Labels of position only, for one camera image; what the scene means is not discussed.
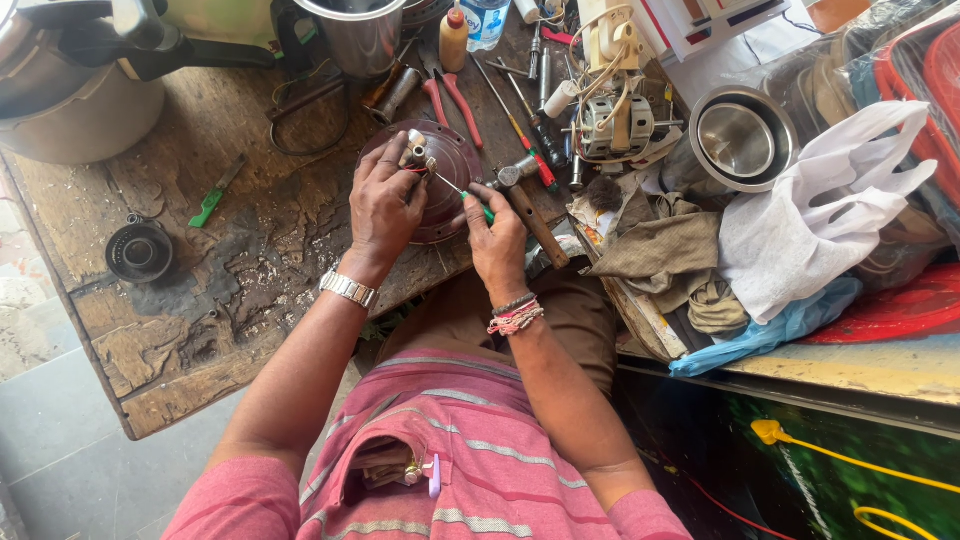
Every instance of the beaded bracelet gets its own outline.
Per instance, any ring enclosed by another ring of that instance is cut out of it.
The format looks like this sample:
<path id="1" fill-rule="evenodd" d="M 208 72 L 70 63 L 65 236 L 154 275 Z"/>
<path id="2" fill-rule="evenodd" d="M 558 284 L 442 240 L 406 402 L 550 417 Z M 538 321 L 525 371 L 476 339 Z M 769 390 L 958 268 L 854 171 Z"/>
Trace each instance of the beaded bracelet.
<path id="1" fill-rule="evenodd" d="M 501 306 L 501 307 L 498 307 L 497 309 L 494 309 L 494 310 L 493 310 L 493 316 L 494 316 L 494 317 L 499 317 L 500 315 L 503 315 L 504 313 L 507 313 L 508 311 L 513 311 L 513 310 L 515 310 L 518 306 L 523 306 L 524 304 L 530 302 L 531 300 L 533 300 L 533 299 L 535 299 L 535 298 L 537 298 L 537 295 L 536 295 L 536 294 L 534 294 L 534 293 L 532 293 L 532 292 L 528 292 L 527 294 L 524 294 L 523 296 L 521 296 L 521 297 L 517 298 L 516 300 L 510 302 L 510 303 L 507 304 L 506 306 Z"/>
<path id="2" fill-rule="evenodd" d="M 514 335 L 518 331 L 529 327 L 531 323 L 543 316 L 543 308 L 537 302 L 537 297 L 518 307 L 511 313 L 503 313 L 493 317 L 487 327 L 487 333 L 500 332 L 500 335 Z"/>

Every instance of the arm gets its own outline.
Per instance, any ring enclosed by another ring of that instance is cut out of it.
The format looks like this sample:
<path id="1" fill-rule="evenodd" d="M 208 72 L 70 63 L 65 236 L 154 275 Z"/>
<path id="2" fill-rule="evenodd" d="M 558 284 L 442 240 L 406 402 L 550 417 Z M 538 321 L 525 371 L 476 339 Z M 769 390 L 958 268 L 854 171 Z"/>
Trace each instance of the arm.
<path id="1" fill-rule="evenodd" d="M 479 184 L 470 191 L 496 215 L 487 226 L 474 197 L 464 200 L 473 264 L 495 307 L 529 290 L 523 275 L 527 232 L 503 195 Z M 624 495 L 655 489 L 616 412 L 557 341 L 543 318 L 509 337 L 523 386 L 557 452 L 587 481 L 604 511 Z"/>
<path id="2" fill-rule="evenodd" d="M 353 245 L 337 273 L 379 288 L 420 225 L 426 185 L 398 171 L 407 134 L 363 158 L 353 177 L 350 220 Z M 413 188 L 409 205 L 407 193 Z M 324 429 L 367 311 L 324 291 L 274 353 L 230 418 L 207 470 L 238 455 L 281 459 L 296 478 Z"/>

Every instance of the yellow bottle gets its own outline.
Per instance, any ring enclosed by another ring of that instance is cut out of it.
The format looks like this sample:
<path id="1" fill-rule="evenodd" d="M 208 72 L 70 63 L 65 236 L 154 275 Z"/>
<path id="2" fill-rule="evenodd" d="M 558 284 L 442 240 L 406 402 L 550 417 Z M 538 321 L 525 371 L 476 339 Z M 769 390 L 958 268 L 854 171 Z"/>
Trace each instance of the yellow bottle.
<path id="1" fill-rule="evenodd" d="M 453 8 L 440 22 L 440 64 L 447 73 L 456 73 L 467 62 L 467 34 L 469 28 L 460 9 L 460 0 L 454 0 Z"/>

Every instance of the wooden workbench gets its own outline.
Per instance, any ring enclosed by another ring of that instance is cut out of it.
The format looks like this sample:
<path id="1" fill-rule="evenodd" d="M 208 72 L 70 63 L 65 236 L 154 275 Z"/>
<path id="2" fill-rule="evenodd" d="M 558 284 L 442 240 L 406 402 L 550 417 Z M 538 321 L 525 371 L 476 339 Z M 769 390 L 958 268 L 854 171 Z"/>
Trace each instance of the wooden workbench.
<path id="1" fill-rule="evenodd" d="M 529 39 L 529 31 L 511 24 L 496 55 L 525 65 Z M 420 67 L 416 47 L 405 61 Z M 560 68 L 558 63 L 555 72 Z M 502 77 L 490 75 L 519 117 L 514 92 Z M 491 180 L 495 165 L 519 160 L 523 150 L 476 66 L 468 62 L 458 77 L 485 142 L 481 157 Z M 116 158 L 69 167 L 3 155 L 11 193 L 24 204 L 84 349 L 133 440 L 256 376 L 312 304 L 319 277 L 350 245 L 354 164 L 381 129 L 352 95 L 343 140 L 321 155 L 291 158 L 268 142 L 263 115 L 282 82 L 280 72 L 191 68 L 164 82 L 167 100 L 156 127 Z M 532 85 L 527 89 L 528 97 L 535 96 Z M 441 94 L 451 127 L 466 135 L 459 110 L 445 90 Z M 319 145 L 339 131 L 342 116 L 337 92 L 285 120 L 280 138 L 295 149 Z M 426 94 L 415 92 L 396 117 L 409 118 L 435 119 Z M 240 152 L 248 163 L 206 226 L 187 227 Z M 558 177 L 565 184 L 568 175 Z M 547 221 L 564 215 L 565 191 L 549 195 L 538 179 L 525 182 Z M 131 212 L 155 219 L 173 239 L 176 268 L 161 282 L 121 282 L 108 270 L 106 243 Z M 371 316 L 471 265 L 466 233 L 409 246 Z M 212 309 L 217 317 L 208 315 Z"/>

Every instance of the brown trousers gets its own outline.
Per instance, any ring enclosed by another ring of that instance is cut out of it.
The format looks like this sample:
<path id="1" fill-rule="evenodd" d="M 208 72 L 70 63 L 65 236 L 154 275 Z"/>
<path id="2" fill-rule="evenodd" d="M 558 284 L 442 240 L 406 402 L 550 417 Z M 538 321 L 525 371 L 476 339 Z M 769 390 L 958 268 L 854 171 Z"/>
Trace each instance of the brown trousers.
<path id="1" fill-rule="evenodd" d="M 564 269 L 548 269 L 530 282 L 530 290 L 557 339 L 609 398 L 616 368 L 613 306 L 600 280 L 577 273 L 587 264 L 587 258 L 580 257 Z M 402 351 L 428 348 L 516 367 L 507 338 L 487 333 L 491 311 L 487 288 L 471 268 L 430 292 L 387 339 L 376 363 Z"/>

